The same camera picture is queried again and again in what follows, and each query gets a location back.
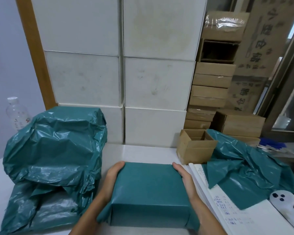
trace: white box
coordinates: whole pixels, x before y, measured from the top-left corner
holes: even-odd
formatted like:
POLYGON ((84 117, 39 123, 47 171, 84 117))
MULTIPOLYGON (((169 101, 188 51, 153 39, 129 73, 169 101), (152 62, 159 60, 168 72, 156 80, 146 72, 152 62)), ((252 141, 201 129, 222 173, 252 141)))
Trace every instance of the white box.
POLYGON ((124 56, 195 61, 207 0, 123 0, 124 56))
POLYGON ((176 148, 186 111, 125 107, 125 144, 176 148))
POLYGON ((100 108, 106 119, 108 129, 108 143, 123 144, 124 139, 124 107, 90 106, 59 104, 59 106, 100 108))
POLYGON ((44 50, 119 53, 118 0, 32 0, 44 50))
POLYGON ((118 57, 50 51, 45 55, 57 103, 120 106, 118 57))
POLYGON ((125 106, 185 110, 195 62, 125 58, 125 106))

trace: brown cardboard box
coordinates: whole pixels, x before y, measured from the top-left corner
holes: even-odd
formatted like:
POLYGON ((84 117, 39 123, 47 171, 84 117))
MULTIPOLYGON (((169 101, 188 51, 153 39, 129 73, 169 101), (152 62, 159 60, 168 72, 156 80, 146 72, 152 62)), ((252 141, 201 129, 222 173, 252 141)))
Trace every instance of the brown cardboard box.
POLYGON ((188 120, 200 120, 212 122, 214 114, 196 114, 196 113, 186 113, 186 119, 188 120))
POLYGON ((294 0, 255 0, 236 53, 235 75, 270 77, 293 23, 294 0))
POLYGON ((253 113, 267 78, 233 76, 225 108, 253 113))
POLYGON ((232 77, 235 68, 234 64, 197 62, 195 73, 232 77))
POLYGON ((226 99, 190 96, 189 104, 193 106, 224 107, 226 99))
POLYGON ((202 38, 209 40, 241 41, 249 13, 208 11, 202 38))
POLYGON ((229 88, 229 86, 231 85, 231 80, 232 77, 194 74, 193 85, 229 88))
POLYGON ((210 160, 217 143, 205 130, 183 129, 176 154, 182 164, 202 164, 210 160))
POLYGON ((199 46, 199 62, 233 64, 239 43, 204 40, 199 46))
POLYGON ((195 114, 211 114, 215 115, 218 108, 207 106, 188 106, 187 112, 195 114))
POLYGON ((184 129, 209 129, 211 122, 188 120, 184 122, 184 129))
POLYGON ((217 110, 211 129, 227 135, 259 137, 265 118, 241 111, 217 110))
POLYGON ((260 138, 255 138, 255 137, 244 137, 244 136, 234 136, 234 135, 229 135, 229 136, 237 140, 240 140, 252 147, 257 146, 260 142, 260 138))
POLYGON ((220 87, 192 85, 191 95, 225 99, 228 96, 228 90, 227 88, 220 88, 220 87))

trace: tabletop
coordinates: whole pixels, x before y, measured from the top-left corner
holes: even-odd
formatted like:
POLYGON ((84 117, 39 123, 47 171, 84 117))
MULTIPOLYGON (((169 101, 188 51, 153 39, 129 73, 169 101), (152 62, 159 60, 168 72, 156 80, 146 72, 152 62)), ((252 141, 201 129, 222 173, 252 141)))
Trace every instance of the tabletop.
MULTIPOLYGON (((180 164, 180 161, 176 155, 176 149, 172 148, 157 148, 157 147, 144 147, 144 146, 131 146, 131 145, 119 145, 119 144, 106 144, 102 152, 102 180, 106 176, 107 170, 118 161, 128 161, 128 162, 141 162, 141 163, 159 163, 159 164, 171 164, 176 162, 180 164)), ((191 173, 188 166, 184 168, 191 173)), ((207 199, 205 198, 199 185, 196 184, 196 189, 199 196, 207 204, 207 199)), ((13 182, 5 174, 2 165, 2 159, 0 159, 0 226, 3 220, 5 209, 8 205, 8 201, 13 189, 13 182)), ((67 235, 71 231, 70 227, 66 229, 55 229, 48 230, 44 233, 31 233, 32 235, 67 235)), ((195 234, 190 230, 186 229, 176 229, 176 228, 142 228, 142 227, 114 227, 103 223, 98 231, 98 235, 157 235, 157 234, 170 234, 170 235, 189 235, 195 234)))

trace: plastic bottle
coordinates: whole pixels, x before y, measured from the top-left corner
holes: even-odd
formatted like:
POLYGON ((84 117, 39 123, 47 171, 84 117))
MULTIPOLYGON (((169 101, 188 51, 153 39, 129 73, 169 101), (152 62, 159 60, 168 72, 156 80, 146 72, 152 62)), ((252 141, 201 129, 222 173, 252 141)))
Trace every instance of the plastic bottle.
POLYGON ((27 108, 20 104, 17 97, 9 97, 8 103, 9 106, 6 109, 6 113, 12 122, 13 128, 19 131, 28 125, 32 121, 32 118, 27 108))

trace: teal plastic mailer bag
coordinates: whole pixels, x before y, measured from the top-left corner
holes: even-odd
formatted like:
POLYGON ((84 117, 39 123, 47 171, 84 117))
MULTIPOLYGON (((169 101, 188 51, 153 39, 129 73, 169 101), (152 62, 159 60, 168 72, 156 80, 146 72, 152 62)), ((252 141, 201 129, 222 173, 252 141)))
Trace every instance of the teal plastic mailer bag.
POLYGON ((97 221, 112 226, 199 229, 182 178, 168 164, 126 162, 97 221))
POLYGON ((64 106, 10 138, 3 166, 15 186, 0 235, 76 223, 96 194, 106 141, 99 108, 64 106))
POLYGON ((275 190, 294 193, 294 173, 288 165, 231 136, 207 132, 218 141, 211 160, 202 165, 209 189, 218 184, 241 210, 268 199, 275 190))

